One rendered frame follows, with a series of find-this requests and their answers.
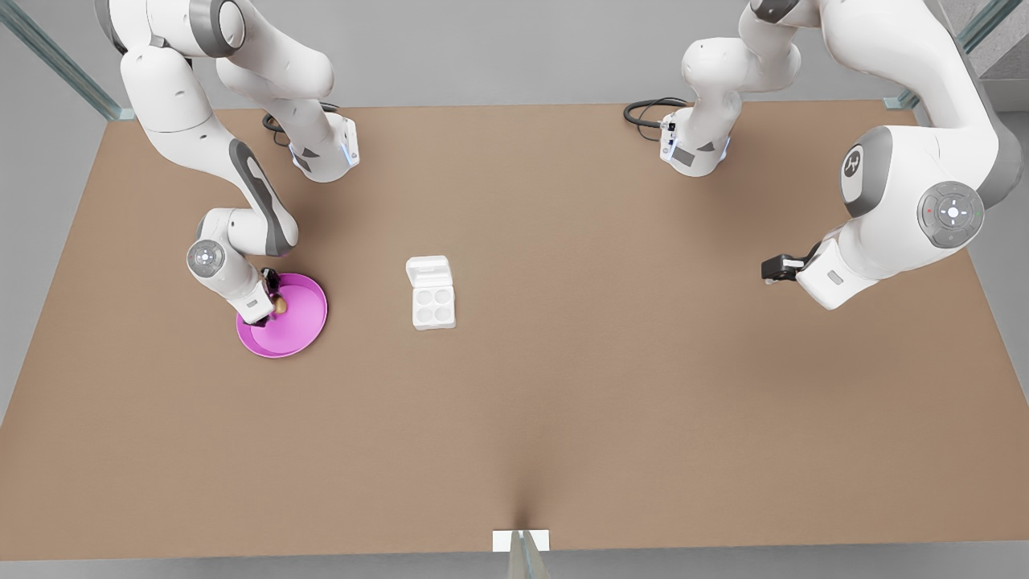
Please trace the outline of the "white egg box lid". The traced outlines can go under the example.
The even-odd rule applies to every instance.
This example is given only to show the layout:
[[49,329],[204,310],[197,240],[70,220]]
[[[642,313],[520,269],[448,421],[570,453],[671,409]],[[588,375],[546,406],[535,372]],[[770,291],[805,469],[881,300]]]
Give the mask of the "white egg box lid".
[[409,282],[414,289],[429,289],[429,287],[446,287],[453,285],[453,275],[448,257],[426,256],[412,257],[405,264]]

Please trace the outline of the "white egg box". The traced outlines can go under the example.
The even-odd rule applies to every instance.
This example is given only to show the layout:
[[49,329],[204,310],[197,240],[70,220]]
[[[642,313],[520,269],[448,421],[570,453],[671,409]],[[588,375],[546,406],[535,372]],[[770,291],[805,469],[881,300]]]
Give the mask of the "white egg box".
[[453,286],[413,289],[412,325],[419,331],[455,327],[457,322],[453,304]]

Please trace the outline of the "pink round plate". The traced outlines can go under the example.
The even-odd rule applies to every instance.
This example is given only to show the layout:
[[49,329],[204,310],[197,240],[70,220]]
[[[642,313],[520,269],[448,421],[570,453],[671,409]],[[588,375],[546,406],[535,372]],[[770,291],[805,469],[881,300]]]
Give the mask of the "pink round plate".
[[264,326],[246,325],[236,318],[236,333],[248,351],[262,358],[286,358],[316,340],[325,325],[327,297],[313,279],[298,273],[280,275],[280,295],[286,312],[273,316]]

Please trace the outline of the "silver frame post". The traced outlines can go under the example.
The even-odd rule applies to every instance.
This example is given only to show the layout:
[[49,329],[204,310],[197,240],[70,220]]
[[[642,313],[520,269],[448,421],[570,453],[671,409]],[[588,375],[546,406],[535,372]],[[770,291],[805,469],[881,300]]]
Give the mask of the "silver frame post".
[[975,77],[997,111],[1029,109],[1029,0],[923,0],[941,23],[941,56]]
[[551,579],[541,556],[551,550],[548,530],[492,531],[492,550],[510,554],[506,579]]
[[52,38],[17,6],[14,0],[0,0],[0,23],[3,23],[33,55],[40,58],[61,80],[77,92],[106,121],[135,120],[136,115],[133,110],[118,105],[112,96],[101,88],[74,59],[66,55]]

